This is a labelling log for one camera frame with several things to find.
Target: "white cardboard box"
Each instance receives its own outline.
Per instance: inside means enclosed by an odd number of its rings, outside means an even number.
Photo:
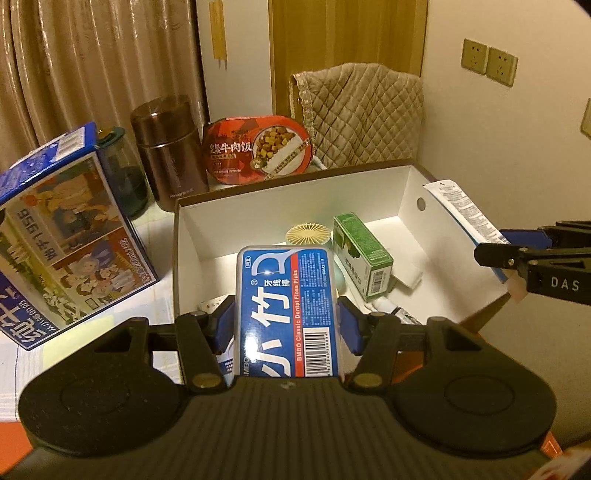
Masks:
[[[174,227],[175,316],[235,293],[236,255],[243,247],[282,243],[298,223],[331,228],[334,215],[355,212],[386,248],[402,252],[423,271],[416,289],[396,286],[389,298],[421,323],[430,316],[463,322],[503,297],[506,288],[490,269],[476,263],[470,238],[423,188],[433,180],[419,166],[393,161],[181,200]],[[353,300],[350,292],[346,295]]]

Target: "brown thermos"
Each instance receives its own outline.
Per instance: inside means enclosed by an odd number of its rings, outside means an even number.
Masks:
[[[173,212],[177,199],[209,190],[199,132],[187,95],[144,103],[131,112],[139,156],[158,206]]]

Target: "wall outlet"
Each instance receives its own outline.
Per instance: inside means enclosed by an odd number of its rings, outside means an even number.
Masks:
[[[591,138],[591,98],[587,100],[587,109],[581,122],[581,132]]]
[[[506,51],[490,48],[486,64],[486,76],[503,85],[513,87],[515,72],[517,71],[517,57]]]
[[[464,40],[462,50],[462,67],[484,75],[486,73],[486,61],[488,59],[488,47],[472,40]]]

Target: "green medicine box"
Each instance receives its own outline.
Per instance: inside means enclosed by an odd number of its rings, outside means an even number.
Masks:
[[[386,292],[392,256],[354,213],[335,217],[333,250],[364,300]]]

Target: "quilted chair cover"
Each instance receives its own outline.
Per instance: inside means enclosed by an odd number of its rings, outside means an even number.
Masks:
[[[293,80],[291,116],[299,95],[304,127],[327,168],[416,159],[423,118],[419,77],[378,63],[345,63],[296,73]]]

